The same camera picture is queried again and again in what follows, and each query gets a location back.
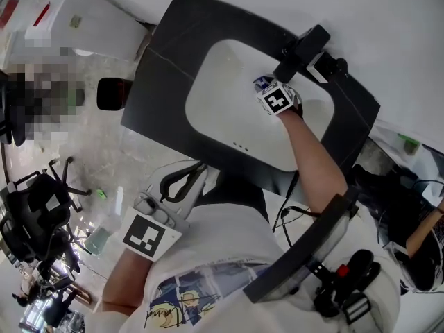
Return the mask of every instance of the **black countertop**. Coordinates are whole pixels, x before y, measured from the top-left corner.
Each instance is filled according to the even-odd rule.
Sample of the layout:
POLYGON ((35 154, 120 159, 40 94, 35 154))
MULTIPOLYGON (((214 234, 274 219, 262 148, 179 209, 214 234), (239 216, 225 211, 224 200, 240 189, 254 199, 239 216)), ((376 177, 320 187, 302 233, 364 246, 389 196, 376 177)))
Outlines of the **black countertop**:
MULTIPOLYGON (((286 172, 206 137, 185 115, 188 93, 207 52, 233 39, 278 61, 295 39, 282 27, 217 0, 173 0, 145 50, 121 124, 189 157, 285 195, 295 172, 286 172)), ((379 103, 352 76, 319 84, 332 97, 334 115, 322 144, 346 173, 354 164, 379 111, 379 103)))

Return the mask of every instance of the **forearm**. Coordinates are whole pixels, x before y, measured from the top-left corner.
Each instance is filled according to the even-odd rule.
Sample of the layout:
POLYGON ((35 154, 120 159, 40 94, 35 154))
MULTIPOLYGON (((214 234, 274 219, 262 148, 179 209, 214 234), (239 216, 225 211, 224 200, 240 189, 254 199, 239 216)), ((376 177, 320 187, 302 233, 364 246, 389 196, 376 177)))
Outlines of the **forearm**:
MULTIPOLYGON (((444 200, 438 206, 444 210, 444 200)), ((430 233, 436 223, 441 219, 442 214, 438 210, 432 211, 424 221, 420 223, 415 232, 406 240, 406 249, 409 257, 413 257, 419 248, 421 248, 425 237, 430 233)))
POLYGON ((142 303, 151 264, 150 260, 125 249, 103 289, 102 311, 131 315, 142 303))
POLYGON ((308 206, 322 212, 334 195, 347 191, 344 175, 298 115, 284 111, 278 116, 289 134, 308 206))

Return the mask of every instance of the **black faucet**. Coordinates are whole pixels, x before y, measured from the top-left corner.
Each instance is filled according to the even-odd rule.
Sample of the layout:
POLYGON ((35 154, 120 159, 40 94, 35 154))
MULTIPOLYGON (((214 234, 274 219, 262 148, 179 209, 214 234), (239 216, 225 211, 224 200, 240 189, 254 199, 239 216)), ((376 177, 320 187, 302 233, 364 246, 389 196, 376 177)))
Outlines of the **black faucet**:
POLYGON ((316 25, 282 49, 283 59, 273 72, 276 79, 288 83, 301 69, 307 70, 320 83, 329 83, 339 74, 347 74, 347 62, 334 59, 322 48, 330 40, 330 34, 316 25))

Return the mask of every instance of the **sleeve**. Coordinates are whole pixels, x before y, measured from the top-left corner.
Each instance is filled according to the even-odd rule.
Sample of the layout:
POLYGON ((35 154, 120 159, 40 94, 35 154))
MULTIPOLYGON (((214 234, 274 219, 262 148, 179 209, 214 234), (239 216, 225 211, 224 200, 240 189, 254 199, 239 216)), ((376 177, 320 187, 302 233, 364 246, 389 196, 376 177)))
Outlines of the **sleeve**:
POLYGON ((128 316, 119 312, 96 312, 85 317, 86 333, 119 333, 128 316))
POLYGON ((372 316, 378 322, 381 332, 392 332, 400 310, 400 272, 389 254, 378 244, 375 226, 364 223, 361 216, 355 216, 349 223, 344 237, 327 256, 324 265, 331 271, 341 264, 347 264, 360 249, 367 249, 381 264, 381 272, 364 291, 372 305, 372 316))

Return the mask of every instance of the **sink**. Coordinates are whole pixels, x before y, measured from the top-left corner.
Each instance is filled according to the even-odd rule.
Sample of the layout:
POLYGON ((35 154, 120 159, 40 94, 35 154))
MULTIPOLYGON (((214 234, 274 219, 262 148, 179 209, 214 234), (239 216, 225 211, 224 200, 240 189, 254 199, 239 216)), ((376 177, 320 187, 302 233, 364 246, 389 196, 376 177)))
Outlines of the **sink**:
MULTIPOLYGON (((268 115, 255 98, 253 81, 278 64, 236 40, 217 42, 200 67, 185 113, 202 135, 282 171, 295 171, 298 167, 282 122, 268 115)), ((331 96, 300 74, 289 84, 302 98, 306 124, 321 140, 333 117, 331 96)))

